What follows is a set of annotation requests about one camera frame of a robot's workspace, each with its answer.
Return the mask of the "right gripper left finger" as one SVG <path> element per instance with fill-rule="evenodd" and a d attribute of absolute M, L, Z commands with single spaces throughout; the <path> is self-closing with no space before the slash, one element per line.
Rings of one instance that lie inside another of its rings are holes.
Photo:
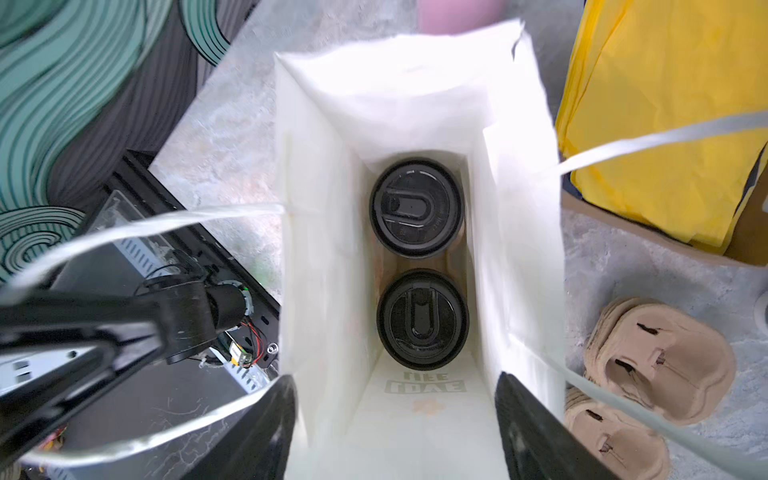
<path fill-rule="evenodd" d="M 296 415 L 296 385 L 291 376 L 283 376 L 184 477 L 202 480 L 283 478 Z"/>

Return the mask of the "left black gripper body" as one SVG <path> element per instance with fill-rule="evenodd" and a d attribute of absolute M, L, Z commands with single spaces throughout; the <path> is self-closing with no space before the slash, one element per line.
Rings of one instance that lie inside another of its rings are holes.
<path fill-rule="evenodd" d="M 188 275 L 150 279 L 131 297 L 4 289 L 2 354 L 77 355 L 2 395 L 2 461 L 19 460 L 153 361 L 173 364 L 201 352 L 247 311 L 237 286 Z"/>

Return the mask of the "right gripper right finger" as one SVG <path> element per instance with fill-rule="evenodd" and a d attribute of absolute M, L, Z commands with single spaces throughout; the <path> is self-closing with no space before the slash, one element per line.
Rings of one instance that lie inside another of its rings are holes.
<path fill-rule="evenodd" d="M 514 375 L 499 376 L 494 401 L 511 479 L 616 477 Z"/>

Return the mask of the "black coffee lid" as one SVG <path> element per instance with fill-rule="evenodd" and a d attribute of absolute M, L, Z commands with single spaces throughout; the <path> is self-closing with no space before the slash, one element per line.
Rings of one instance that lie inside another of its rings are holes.
<path fill-rule="evenodd" d="M 389 166 L 369 196 L 372 230 L 391 252 L 410 259 L 438 255 L 464 222 L 463 190 L 445 166 L 410 157 Z"/>
<path fill-rule="evenodd" d="M 376 327 L 385 351 L 399 364 L 434 371 L 452 362 L 469 336 L 467 304 L 454 282 L 432 269 L 411 269 L 383 292 Z"/>

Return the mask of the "white paper takeout bag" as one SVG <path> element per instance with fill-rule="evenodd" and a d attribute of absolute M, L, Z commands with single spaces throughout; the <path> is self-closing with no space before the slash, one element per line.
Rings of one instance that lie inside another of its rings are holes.
<path fill-rule="evenodd" d="M 561 161 L 530 36 L 511 20 L 457 36 L 409 35 L 275 59 L 276 204 L 163 214 L 52 249 L 3 288 L 29 302 L 55 267 L 110 241 L 207 220 L 278 214 L 283 224 L 280 384 L 298 394 L 290 479 L 502 479 L 531 441 L 500 427 L 501 382 L 520 381 L 560 422 L 567 385 L 621 409 L 741 479 L 767 464 L 676 427 L 564 362 L 560 178 L 657 146 L 762 128 L 765 112 L 612 142 Z M 468 201 L 470 350 L 447 388 L 396 387 L 374 327 L 378 248 L 367 213 L 375 171 L 407 153 L 458 159 Z"/>

